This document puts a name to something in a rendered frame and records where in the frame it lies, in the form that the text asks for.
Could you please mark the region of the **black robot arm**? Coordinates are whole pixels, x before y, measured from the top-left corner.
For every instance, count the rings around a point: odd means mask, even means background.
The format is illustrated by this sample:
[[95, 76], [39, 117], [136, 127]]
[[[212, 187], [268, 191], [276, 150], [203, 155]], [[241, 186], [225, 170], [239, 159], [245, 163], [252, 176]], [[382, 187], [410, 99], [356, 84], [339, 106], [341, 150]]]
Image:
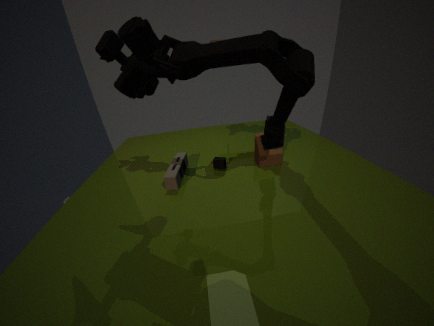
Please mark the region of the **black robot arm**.
[[[261, 63], [276, 80], [284, 85], [273, 116], [267, 116], [264, 135], [260, 135], [264, 150], [284, 145], [285, 122], [300, 97], [315, 85], [314, 55], [295, 41], [266, 30], [261, 34], [236, 37], [213, 43], [181, 42], [164, 35], [157, 38], [147, 19], [133, 17], [117, 32], [128, 49], [142, 61], [143, 72], [150, 78], [188, 80], [204, 71], [218, 67]], [[167, 55], [169, 48], [173, 51]], [[145, 78], [128, 66], [114, 83], [129, 98], [142, 99]]]

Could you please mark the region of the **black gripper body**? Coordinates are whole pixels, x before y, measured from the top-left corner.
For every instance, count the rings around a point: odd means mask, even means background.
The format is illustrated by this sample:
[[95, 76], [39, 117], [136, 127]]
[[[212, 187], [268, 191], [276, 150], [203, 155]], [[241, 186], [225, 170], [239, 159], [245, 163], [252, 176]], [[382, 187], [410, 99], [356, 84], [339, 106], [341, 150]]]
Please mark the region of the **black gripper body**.
[[121, 51], [123, 46], [124, 42], [121, 38], [113, 30], [110, 30], [104, 32], [95, 51], [109, 62], [116, 59], [121, 65], [133, 68], [137, 72], [137, 75], [147, 80], [147, 82], [142, 82], [141, 84], [143, 85], [142, 89], [145, 91], [145, 95], [152, 96], [159, 83], [159, 79], [147, 77], [143, 72], [142, 61], [138, 60], [133, 53], [131, 56], [126, 57]]

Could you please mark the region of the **black two-prong plug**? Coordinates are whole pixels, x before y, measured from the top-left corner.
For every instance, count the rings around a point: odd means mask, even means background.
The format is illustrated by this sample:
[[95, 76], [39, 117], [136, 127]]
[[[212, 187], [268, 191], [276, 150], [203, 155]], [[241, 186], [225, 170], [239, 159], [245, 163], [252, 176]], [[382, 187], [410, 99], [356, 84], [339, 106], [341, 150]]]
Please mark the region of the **black two-prong plug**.
[[214, 157], [213, 161], [211, 161], [210, 164], [213, 164], [214, 168], [225, 169], [226, 157]]

